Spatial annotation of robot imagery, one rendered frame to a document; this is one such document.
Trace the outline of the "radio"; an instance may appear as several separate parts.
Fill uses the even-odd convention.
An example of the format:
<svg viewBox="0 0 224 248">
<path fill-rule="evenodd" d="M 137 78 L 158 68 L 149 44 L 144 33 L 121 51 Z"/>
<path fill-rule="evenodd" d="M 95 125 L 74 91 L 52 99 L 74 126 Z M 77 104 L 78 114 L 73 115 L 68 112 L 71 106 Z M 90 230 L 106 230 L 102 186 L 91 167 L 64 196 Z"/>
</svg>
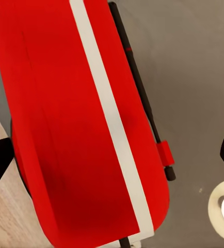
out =
<svg viewBox="0 0 224 248">
<path fill-rule="evenodd" d="M 0 0 L 14 158 L 55 248 L 142 248 L 176 179 L 116 3 Z"/>
</svg>

